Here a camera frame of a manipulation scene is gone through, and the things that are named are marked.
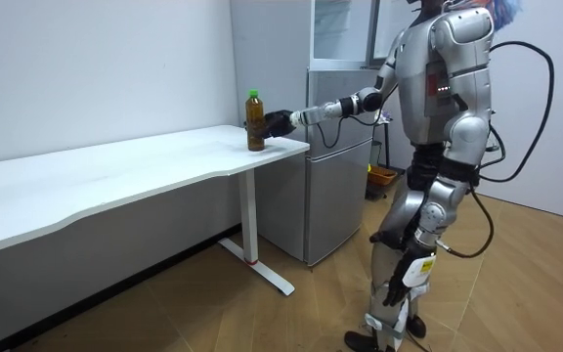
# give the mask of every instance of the table top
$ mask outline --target table top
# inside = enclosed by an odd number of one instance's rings
[[[250,152],[242,128],[214,126],[0,161],[0,249],[123,204],[309,148],[276,138],[266,141],[264,151]]]

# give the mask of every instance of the baseboard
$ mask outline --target baseboard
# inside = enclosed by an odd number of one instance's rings
[[[178,264],[192,257],[193,255],[203,251],[204,249],[207,249],[219,240],[240,232],[241,228],[241,224],[235,225],[221,232],[220,234],[217,234],[199,244],[196,244],[182,252],[179,252],[168,259],[162,260],[161,262],[137,274],[134,274],[119,283],[101,290],[88,298],[85,298],[67,308],[64,308],[62,311],[41,320],[38,323],[35,323],[21,331],[18,331],[17,333],[14,333],[0,340],[0,352],[19,347],[20,345],[30,341],[32,338],[35,338],[38,335],[57,327],[67,320],[86,312],[87,310],[115,297],[119,293],[142,283],[143,281],[163,272],[164,270],[174,266],[175,264]]]

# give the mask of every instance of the table foot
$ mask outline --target table foot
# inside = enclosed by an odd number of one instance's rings
[[[219,241],[219,244],[228,249],[231,253],[233,253],[236,257],[240,258],[240,260],[244,261],[244,254],[242,248],[240,248],[237,244],[232,242],[230,239],[222,239]],[[282,278],[278,273],[271,270],[266,265],[262,264],[262,262],[257,261],[255,264],[247,264],[251,269],[255,270],[258,274],[264,277],[264,279],[268,280],[271,284],[278,288],[278,290],[286,296],[289,296],[291,293],[294,292],[294,286],[289,283],[286,279]]]

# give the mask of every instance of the robot chest panel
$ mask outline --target robot chest panel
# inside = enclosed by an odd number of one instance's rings
[[[402,120],[414,143],[438,143],[448,139],[445,127],[457,115],[457,106],[444,60],[431,50],[428,36],[420,34],[404,37],[397,57]]]

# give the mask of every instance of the white table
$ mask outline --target white table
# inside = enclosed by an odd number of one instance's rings
[[[123,204],[238,174],[244,249],[220,244],[289,295],[294,287],[258,261],[253,169],[309,145],[284,138],[266,143],[263,152],[250,152],[243,129],[215,126],[0,161],[0,249]]]

